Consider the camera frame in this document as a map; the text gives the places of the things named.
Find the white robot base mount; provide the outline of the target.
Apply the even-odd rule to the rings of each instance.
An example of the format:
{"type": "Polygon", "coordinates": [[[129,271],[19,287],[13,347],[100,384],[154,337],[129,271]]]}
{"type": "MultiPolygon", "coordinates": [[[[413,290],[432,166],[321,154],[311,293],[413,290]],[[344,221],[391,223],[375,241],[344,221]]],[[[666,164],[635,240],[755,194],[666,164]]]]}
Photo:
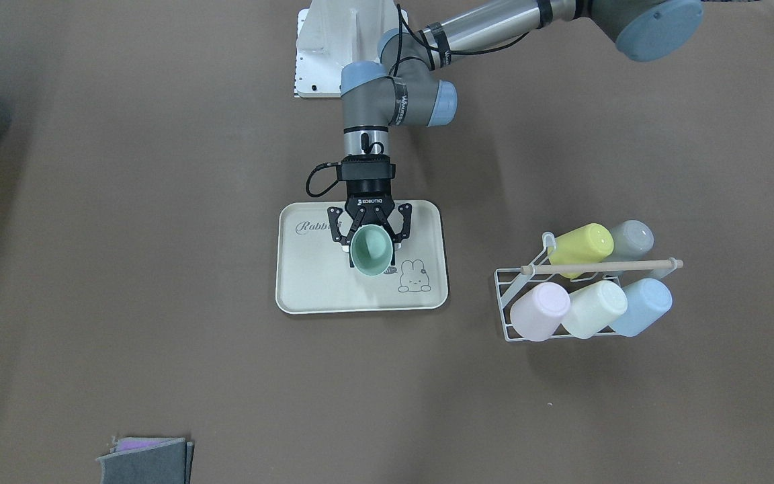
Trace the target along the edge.
{"type": "Polygon", "coordinates": [[[298,13],[294,95],[338,98],[341,73],[379,61],[381,37],[400,25],[394,1],[313,1],[298,13]]]}

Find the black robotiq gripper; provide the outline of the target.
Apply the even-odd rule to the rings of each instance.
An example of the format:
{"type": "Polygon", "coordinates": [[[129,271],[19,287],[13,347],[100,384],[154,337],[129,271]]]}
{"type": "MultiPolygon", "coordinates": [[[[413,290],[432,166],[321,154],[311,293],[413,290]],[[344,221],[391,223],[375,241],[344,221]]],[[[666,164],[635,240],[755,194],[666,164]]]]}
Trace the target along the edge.
{"type": "Polygon", "coordinates": [[[411,236],[413,205],[395,205],[391,196],[391,181],[395,173],[395,165],[387,155],[348,155],[341,160],[336,174],[338,180],[346,184],[347,201],[344,209],[340,206],[328,207],[328,224],[332,242],[340,245],[342,251],[350,253],[353,231],[348,229],[348,221],[354,227],[377,225],[383,229],[390,228],[393,233],[391,266],[397,266],[402,243],[411,236]]]}

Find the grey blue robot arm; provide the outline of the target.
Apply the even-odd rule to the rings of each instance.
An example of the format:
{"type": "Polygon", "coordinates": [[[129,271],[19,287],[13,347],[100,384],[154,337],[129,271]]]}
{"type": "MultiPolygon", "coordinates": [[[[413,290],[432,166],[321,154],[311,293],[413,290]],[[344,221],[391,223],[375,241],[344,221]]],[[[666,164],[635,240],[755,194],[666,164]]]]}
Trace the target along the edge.
{"type": "Polygon", "coordinates": [[[433,72],[461,58],[503,51],[553,22],[589,18],[636,62],[663,58],[682,47],[703,19],[700,1],[491,1],[423,30],[403,17],[381,36],[375,61],[341,71],[345,153],[333,163],[347,199],[328,210],[331,239],[353,254],[354,239],[374,227],[385,235],[381,274],[395,263],[395,246],[411,236],[412,208],[391,196],[395,165],[389,131],[396,126],[445,126],[458,110],[458,93],[433,72]]]}

